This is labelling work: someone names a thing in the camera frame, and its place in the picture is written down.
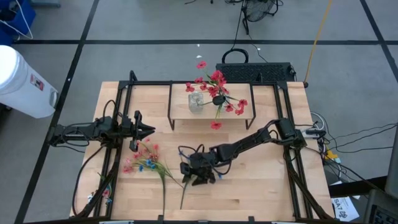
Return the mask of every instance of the sticker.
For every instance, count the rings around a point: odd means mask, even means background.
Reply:
[[[44,83],[42,81],[40,81],[36,76],[34,76],[33,74],[30,74],[30,83],[34,86],[36,86],[38,89],[40,89],[41,91],[43,91],[44,89]]]

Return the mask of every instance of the wooden shelf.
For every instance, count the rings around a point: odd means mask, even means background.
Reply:
[[[170,95],[169,95],[169,120],[172,129],[174,129],[175,120],[186,120],[186,119],[214,119],[218,106],[213,103],[209,103],[203,106],[203,111],[200,113],[192,113],[188,106],[188,96],[191,93],[187,93],[185,84],[171,84]],[[254,119],[256,117],[256,109],[254,107],[254,98],[252,93],[252,86],[249,83],[240,84],[226,84],[225,88],[229,91],[231,97],[237,100],[247,100],[248,105],[244,107],[244,113],[237,115],[234,111],[226,112],[225,108],[221,110],[220,117],[218,119]],[[207,103],[212,100],[209,93],[203,93],[203,102]],[[236,108],[238,107],[238,101],[229,100]]]

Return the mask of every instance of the yellow cable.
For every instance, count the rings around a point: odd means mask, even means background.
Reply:
[[[331,2],[332,2],[332,0],[329,0],[328,7],[326,8],[326,11],[325,11],[325,13],[323,15],[323,19],[322,19],[321,25],[319,26],[317,37],[315,38],[315,41],[313,42],[312,50],[311,50],[311,54],[310,54],[310,60],[308,60],[308,67],[307,67],[307,72],[305,74],[304,83],[307,83],[308,76],[310,75],[310,67],[311,67],[312,55],[313,55],[313,52],[315,51],[315,48],[317,47],[317,42],[318,42],[319,36],[321,36],[321,30],[322,30],[323,24],[326,21],[326,17],[328,16],[329,9],[330,9],[330,6],[331,6]]]

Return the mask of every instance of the flower bouquet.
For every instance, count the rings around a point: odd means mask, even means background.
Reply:
[[[221,122],[217,122],[217,118],[220,118],[220,113],[223,108],[226,112],[232,112],[235,110],[236,115],[241,115],[244,113],[244,107],[248,105],[248,102],[246,100],[237,100],[230,97],[229,91],[224,87],[224,85],[226,84],[226,79],[224,75],[219,70],[216,70],[210,76],[205,70],[206,66],[206,62],[202,61],[197,65],[197,68],[203,70],[208,81],[205,82],[203,81],[203,77],[199,77],[195,79],[195,84],[186,83],[187,89],[185,91],[194,92],[194,86],[199,85],[199,89],[202,91],[202,93],[210,94],[210,96],[213,98],[212,101],[203,104],[198,103],[198,105],[201,106],[213,103],[214,105],[218,106],[215,120],[211,122],[211,128],[217,130],[220,129],[222,125]],[[238,104],[236,106],[233,105],[231,103],[231,100],[238,101]]]
[[[163,214],[165,208],[165,178],[170,177],[179,186],[181,186],[174,178],[170,169],[159,162],[159,145],[152,144],[150,139],[145,139],[144,142],[137,142],[138,151],[133,154],[132,158],[127,158],[123,166],[123,172],[128,174],[134,170],[134,167],[138,167],[139,172],[144,170],[150,170],[152,172],[157,172],[162,180],[163,185]]]

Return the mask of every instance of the white paper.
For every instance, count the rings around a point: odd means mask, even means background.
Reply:
[[[350,222],[359,217],[349,197],[332,198],[331,202],[335,207],[336,218],[340,219],[340,221]]]

